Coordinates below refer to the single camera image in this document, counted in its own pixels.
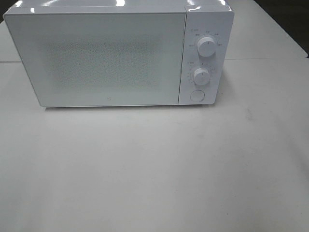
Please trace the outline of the white microwave knob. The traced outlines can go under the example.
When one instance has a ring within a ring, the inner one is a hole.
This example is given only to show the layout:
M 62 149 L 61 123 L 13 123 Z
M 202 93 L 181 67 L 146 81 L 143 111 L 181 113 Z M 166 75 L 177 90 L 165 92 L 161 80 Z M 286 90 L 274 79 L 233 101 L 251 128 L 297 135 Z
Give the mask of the white microwave knob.
M 208 69 L 198 68 L 193 72 L 193 81 L 198 86 L 203 86 L 209 83 L 211 74 Z
M 210 57 L 216 52 L 217 40 L 214 36 L 207 34 L 197 41 L 197 51 L 201 57 Z

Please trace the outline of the white microwave oven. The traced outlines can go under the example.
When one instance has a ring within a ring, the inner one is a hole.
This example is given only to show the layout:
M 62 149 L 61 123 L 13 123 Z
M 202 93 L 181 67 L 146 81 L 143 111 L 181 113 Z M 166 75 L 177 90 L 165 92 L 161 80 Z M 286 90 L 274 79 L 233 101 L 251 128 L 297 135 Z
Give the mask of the white microwave oven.
M 5 22 L 6 15 L 176 13 L 185 14 L 181 78 L 178 103 L 169 105 L 213 104 L 234 20 L 234 12 L 224 0 L 20 0 L 8 9 L 3 19 Z M 207 34 L 215 37 L 217 47 L 212 56 L 205 58 L 198 54 L 197 41 Z M 194 83 L 193 72 L 198 68 L 210 72 L 208 84 L 198 86 Z M 202 102 L 190 99 L 195 90 L 205 93 Z

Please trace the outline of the white microwave door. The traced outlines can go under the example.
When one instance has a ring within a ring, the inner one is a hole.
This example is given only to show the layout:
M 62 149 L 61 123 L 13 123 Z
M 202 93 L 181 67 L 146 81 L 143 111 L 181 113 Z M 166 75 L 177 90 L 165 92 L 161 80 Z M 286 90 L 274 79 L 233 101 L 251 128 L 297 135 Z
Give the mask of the white microwave door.
M 177 104 L 185 14 L 6 15 L 43 107 Z

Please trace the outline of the white round door button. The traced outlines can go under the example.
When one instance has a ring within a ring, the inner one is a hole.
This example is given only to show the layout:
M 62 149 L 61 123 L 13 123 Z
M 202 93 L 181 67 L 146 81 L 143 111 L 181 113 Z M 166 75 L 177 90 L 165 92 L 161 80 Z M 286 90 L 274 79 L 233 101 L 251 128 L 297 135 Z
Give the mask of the white round door button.
M 190 99 L 194 102 L 202 102 L 205 98 L 205 93 L 202 90 L 195 90 L 190 94 Z

